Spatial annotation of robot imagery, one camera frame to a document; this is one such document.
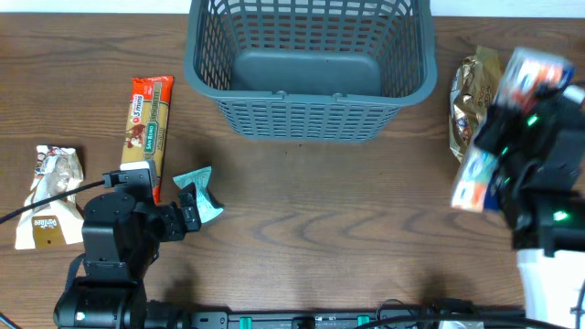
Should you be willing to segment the orange spaghetti packet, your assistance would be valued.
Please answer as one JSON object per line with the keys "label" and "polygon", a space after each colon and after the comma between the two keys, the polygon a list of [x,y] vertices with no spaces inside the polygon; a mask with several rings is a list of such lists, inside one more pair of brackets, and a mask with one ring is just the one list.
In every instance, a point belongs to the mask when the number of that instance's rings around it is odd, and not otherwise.
{"label": "orange spaghetti packet", "polygon": [[172,89],[172,75],[133,78],[124,139],[121,166],[127,163],[152,160],[155,167],[154,202],[160,202],[162,168]]}

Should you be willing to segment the gold coffee bag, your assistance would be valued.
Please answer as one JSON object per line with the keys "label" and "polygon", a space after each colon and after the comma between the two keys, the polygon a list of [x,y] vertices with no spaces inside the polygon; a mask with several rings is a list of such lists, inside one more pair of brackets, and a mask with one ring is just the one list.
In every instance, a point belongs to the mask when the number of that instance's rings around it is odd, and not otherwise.
{"label": "gold coffee bag", "polygon": [[464,58],[457,68],[449,95],[449,133],[450,148],[459,162],[487,114],[502,76],[498,52],[483,46],[477,46],[475,54]]}

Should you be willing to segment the teal snack wrapper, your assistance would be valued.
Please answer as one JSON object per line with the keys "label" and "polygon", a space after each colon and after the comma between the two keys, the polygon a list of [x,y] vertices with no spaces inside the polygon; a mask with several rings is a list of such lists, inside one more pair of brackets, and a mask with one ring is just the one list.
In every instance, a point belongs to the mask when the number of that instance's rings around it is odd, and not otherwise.
{"label": "teal snack wrapper", "polygon": [[197,211],[203,224],[218,217],[224,207],[211,195],[208,185],[212,175],[212,167],[207,166],[195,171],[177,175],[173,178],[175,185],[179,188],[185,188],[189,184],[194,184],[197,195]]}

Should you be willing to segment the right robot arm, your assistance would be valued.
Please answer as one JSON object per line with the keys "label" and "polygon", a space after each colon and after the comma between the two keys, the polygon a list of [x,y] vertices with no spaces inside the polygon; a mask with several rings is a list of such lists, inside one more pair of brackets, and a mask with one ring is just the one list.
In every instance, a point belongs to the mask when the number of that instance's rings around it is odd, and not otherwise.
{"label": "right robot arm", "polygon": [[528,111],[495,105],[474,139],[496,158],[493,190],[512,233],[527,328],[584,325],[584,90],[547,90]]}

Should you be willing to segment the multicolour carton pack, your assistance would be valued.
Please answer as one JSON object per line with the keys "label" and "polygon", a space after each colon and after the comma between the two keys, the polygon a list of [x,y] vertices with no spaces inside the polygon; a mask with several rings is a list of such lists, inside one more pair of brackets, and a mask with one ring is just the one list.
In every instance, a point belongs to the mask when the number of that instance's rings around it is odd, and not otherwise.
{"label": "multicolour carton pack", "polygon": [[[558,55],[531,48],[516,48],[502,71],[503,76],[491,105],[529,110],[536,104],[537,92],[541,88],[556,89],[568,85],[574,76],[575,67],[566,58]],[[460,162],[452,193],[451,206],[454,208],[473,212],[497,208],[495,199],[489,195],[489,185],[497,166],[496,156],[479,149],[473,142],[484,124],[484,119],[476,128]]]}

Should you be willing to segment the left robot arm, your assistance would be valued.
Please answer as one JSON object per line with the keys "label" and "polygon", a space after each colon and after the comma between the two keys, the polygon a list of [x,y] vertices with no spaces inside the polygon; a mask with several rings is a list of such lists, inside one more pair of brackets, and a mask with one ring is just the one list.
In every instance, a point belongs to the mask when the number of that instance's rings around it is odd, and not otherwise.
{"label": "left robot arm", "polygon": [[84,208],[84,253],[69,265],[65,290],[54,309],[59,328],[189,328],[185,309],[146,297],[144,276],[163,242],[201,229],[197,188],[189,183],[178,202],[154,201],[155,170],[104,174],[107,193]]}

